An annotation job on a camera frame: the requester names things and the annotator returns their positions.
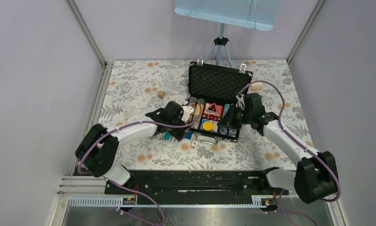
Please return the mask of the blue lego brick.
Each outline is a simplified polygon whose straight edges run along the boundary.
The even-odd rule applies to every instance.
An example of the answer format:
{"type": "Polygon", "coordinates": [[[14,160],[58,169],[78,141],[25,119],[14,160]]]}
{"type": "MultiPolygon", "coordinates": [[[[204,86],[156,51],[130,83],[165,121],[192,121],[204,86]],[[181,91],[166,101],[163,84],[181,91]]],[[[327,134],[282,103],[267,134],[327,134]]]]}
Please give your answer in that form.
{"type": "Polygon", "coordinates": [[[189,132],[189,133],[187,133],[187,134],[185,135],[185,139],[190,140],[191,138],[192,138],[192,133],[191,133],[191,132],[189,132]]]}

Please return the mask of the teal rectangular block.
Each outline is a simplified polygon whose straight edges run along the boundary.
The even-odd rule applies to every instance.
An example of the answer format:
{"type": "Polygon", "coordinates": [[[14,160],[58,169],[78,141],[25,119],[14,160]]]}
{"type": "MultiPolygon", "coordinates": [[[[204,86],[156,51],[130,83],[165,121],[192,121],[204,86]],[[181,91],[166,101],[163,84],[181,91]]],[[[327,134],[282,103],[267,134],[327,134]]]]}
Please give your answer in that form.
{"type": "Polygon", "coordinates": [[[170,140],[170,138],[171,138],[170,133],[169,133],[169,132],[166,132],[166,133],[164,134],[164,139],[165,139],[165,141],[170,140]]]}

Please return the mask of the yellow round button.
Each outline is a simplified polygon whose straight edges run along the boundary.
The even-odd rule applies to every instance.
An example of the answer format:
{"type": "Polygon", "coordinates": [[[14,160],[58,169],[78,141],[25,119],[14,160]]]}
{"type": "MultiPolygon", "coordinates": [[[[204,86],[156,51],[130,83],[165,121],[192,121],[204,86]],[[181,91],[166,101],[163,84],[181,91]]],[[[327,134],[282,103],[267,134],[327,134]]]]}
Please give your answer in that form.
{"type": "Polygon", "coordinates": [[[207,121],[206,123],[206,131],[211,131],[214,128],[214,124],[210,121],[207,121]]]}

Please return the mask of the black poker case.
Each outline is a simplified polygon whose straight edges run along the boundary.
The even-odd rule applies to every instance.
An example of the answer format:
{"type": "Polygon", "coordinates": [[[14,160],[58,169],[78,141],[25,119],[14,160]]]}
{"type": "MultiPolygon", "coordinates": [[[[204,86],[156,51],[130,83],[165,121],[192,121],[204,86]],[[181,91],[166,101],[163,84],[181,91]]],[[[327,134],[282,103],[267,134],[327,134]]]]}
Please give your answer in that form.
{"type": "Polygon", "coordinates": [[[239,129],[221,128],[218,122],[227,113],[230,106],[237,102],[238,92],[246,94],[245,87],[252,81],[253,72],[246,70],[246,65],[241,64],[239,69],[210,65],[202,62],[200,57],[197,62],[190,62],[188,66],[188,93],[190,97],[199,100],[196,105],[193,120],[195,124],[190,128],[195,141],[216,145],[220,140],[237,142],[239,129]],[[204,114],[205,103],[216,103],[223,106],[221,117],[204,114]],[[211,131],[201,130],[202,120],[214,124],[211,131]]]}

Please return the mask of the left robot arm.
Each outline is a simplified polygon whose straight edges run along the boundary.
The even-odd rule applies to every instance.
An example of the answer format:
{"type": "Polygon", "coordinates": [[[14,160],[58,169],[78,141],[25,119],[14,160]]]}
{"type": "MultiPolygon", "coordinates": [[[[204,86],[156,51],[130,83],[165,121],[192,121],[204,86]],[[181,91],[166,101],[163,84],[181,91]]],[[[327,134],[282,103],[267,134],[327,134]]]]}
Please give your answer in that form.
{"type": "Polygon", "coordinates": [[[145,114],[142,120],[118,128],[93,125],[75,151],[79,161],[77,172],[102,177],[116,184],[122,193],[130,193],[135,182],[130,172],[117,163],[118,148],[165,132],[180,141],[194,124],[191,120],[194,112],[195,108],[188,101],[184,105],[170,101],[165,107],[145,114]]]}

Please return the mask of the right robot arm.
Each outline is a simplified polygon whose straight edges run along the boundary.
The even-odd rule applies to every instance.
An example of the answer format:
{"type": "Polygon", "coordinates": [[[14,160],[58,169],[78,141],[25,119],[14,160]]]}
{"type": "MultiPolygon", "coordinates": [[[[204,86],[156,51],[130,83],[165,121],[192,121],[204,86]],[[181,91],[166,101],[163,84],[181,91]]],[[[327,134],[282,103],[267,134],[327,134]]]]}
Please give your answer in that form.
{"type": "Polygon", "coordinates": [[[250,125],[274,143],[296,167],[295,171],[278,167],[265,170],[265,177],[258,182],[261,192],[270,194],[276,188],[293,191],[307,204],[325,200],[332,194],[336,195],[331,199],[333,202],[340,197],[334,156],[329,151],[318,152],[285,129],[278,115],[266,112],[257,93],[239,94],[237,103],[218,122],[219,128],[227,129],[241,129],[243,125],[250,125]]]}

